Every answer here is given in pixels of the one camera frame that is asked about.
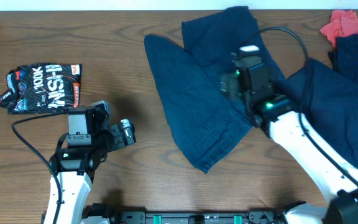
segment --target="fabric pile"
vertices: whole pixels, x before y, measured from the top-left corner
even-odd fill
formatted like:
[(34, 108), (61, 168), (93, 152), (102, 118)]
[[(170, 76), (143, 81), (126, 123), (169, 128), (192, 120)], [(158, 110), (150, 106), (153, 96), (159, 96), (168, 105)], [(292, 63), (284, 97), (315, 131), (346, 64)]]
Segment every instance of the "fabric pile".
[(358, 18), (352, 10), (333, 10), (329, 24), (320, 29), (329, 41), (336, 47), (337, 37), (349, 37), (358, 34)]
[[(164, 37), (147, 35), (144, 39), (173, 139), (190, 163), (205, 173), (252, 128), (243, 102), (229, 101), (220, 94), (219, 76), (235, 70), (231, 53), (258, 29), (248, 7), (232, 7), (183, 22), (184, 49)], [(263, 61), (275, 75), (275, 85), (294, 102), (300, 101), (309, 75), (306, 69), (313, 73), (308, 120), (343, 158), (358, 168), (358, 85), (355, 80), (313, 59), (306, 68), (286, 80), (260, 35), (249, 44), (259, 47)], [(348, 63), (340, 55), (341, 51), (338, 48), (338, 65)]]

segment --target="wooden table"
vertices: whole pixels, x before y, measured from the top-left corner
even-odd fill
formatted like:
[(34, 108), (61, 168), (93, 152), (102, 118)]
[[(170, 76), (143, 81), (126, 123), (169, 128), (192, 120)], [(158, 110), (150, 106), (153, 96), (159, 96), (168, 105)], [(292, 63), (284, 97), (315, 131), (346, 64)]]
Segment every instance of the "wooden table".
[[(296, 200), (324, 205), (313, 181), (280, 146), (252, 130), (208, 174), (176, 147), (146, 58), (143, 39), (160, 34), (179, 44), (181, 21), (214, 11), (0, 12), (0, 94), (6, 74), (35, 62), (82, 63), (81, 105), (110, 102), (111, 123), (129, 118), (137, 143), (109, 154), (96, 172), (87, 204), (148, 210), (245, 210)], [(261, 27), (285, 26), (310, 55), (329, 65), (330, 43), (319, 33), (331, 11), (252, 11)], [(264, 34), (269, 51), (289, 76), (302, 66), (297, 43)], [(0, 223), (40, 223), (49, 197), (46, 167), (18, 140), (11, 123), (25, 116), (0, 108)], [(67, 117), (21, 124), (19, 131), (46, 158), (67, 131)]]

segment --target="black snack bag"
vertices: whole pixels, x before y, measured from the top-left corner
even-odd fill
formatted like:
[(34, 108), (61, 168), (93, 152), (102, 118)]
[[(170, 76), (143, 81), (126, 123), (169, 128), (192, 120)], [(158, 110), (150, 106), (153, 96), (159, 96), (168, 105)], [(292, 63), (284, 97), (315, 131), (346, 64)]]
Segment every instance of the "black snack bag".
[(36, 63), (19, 66), (7, 75), (8, 91), (0, 107), (9, 114), (56, 113), (78, 107), (81, 65)]

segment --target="cable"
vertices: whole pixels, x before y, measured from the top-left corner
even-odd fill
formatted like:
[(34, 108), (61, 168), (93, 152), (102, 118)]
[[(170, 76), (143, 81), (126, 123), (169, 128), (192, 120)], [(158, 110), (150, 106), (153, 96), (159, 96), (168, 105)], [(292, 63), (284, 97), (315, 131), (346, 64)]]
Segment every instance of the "cable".
[(308, 55), (308, 50), (305, 47), (305, 44), (302, 42), (302, 40), (292, 31), (288, 30), (287, 28), (284, 27), (268, 27), (262, 30), (259, 30), (258, 32), (252, 34), (245, 42), (243, 42), (241, 44), (240, 47), (245, 46), (245, 44), (250, 41), (250, 39), (254, 38), (256, 35), (259, 35), (263, 32), (269, 31), (269, 30), (280, 30), (280, 31), (284, 31), (288, 34), (290, 34), (293, 38), (295, 38), (300, 47), (302, 48), (303, 51), (303, 55), (305, 56), (305, 67), (306, 67), (306, 74), (308, 75), (306, 81), (305, 81), (305, 85), (303, 87), (303, 91), (302, 91), (302, 95), (301, 95), (301, 101), (300, 101), (300, 107), (299, 107), (299, 113), (298, 113), (298, 120), (300, 123), (300, 127), (303, 131), (303, 133), (305, 134), (305, 136), (309, 139), (309, 141), (317, 148), (317, 150), (322, 153), (322, 155), (332, 164), (334, 165), (335, 168), (337, 168), (344, 177), (347, 177), (354, 185), (356, 185), (356, 187), (358, 188), (358, 181), (355, 180), (355, 178), (353, 178), (347, 170), (343, 169), (333, 158), (331, 158), (315, 141), (314, 139), (309, 135), (309, 131), (305, 128), (305, 126), (303, 125), (302, 122), (302, 113), (304, 112), (304, 107), (306, 102), (308, 101), (308, 95), (310, 94), (310, 86), (311, 86), (311, 80), (313, 77), (313, 72), (309, 72), (309, 68), (308, 68), (308, 63), (309, 63), (309, 55)]
[(62, 190), (60, 188), (60, 183), (59, 180), (57, 179), (56, 174), (54, 173), (52, 167), (50, 166), (49, 162), (41, 155), (41, 153), (39, 151), (37, 151), (29, 142), (27, 142), (20, 134), (19, 132), (17, 132), (15, 125), (23, 123), (25, 121), (31, 121), (34, 119), (39, 119), (39, 118), (47, 118), (50, 116), (57, 116), (57, 115), (61, 115), (61, 114), (67, 114), (68, 111), (63, 111), (63, 112), (59, 112), (59, 113), (54, 113), (54, 114), (46, 114), (46, 115), (41, 115), (41, 116), (35, 116), (32, 118), (26, 118), (26, 119), (22, 119), (22, 120), (18, 120), (12, 123), (12, 130), (15, 133), (15, 135), (28, 147), (31, 149), (32, 152), (34, 152), (35, 155), (37, 155), (41, 161), (48, 167), (49, 172), (51, 173), (53, 179), (56, 182), (56, 187), (57, 187), (57, 194), (58, 194), (58, 201), (57, 201), (57, 206), (56, 206), (56, 212), (55, 212), (55, 216), (53, 218), (53, 224), (56, 224), (57, 222), (57, 217), (59, 216), (59, 211), (60, 211), (60, 204), (62, 203)]

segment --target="pink cloth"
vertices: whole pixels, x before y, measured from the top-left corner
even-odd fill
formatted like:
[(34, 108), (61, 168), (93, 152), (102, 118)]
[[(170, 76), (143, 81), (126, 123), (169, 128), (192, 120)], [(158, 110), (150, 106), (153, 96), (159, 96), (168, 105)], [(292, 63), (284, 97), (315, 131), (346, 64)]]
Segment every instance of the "pink cloth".
[(336, 37), (347, 37), (358, 34), (358, 18), (353, 10), (333, 10), (330, 23), (320, 29), (329, 41), (336, 47)]

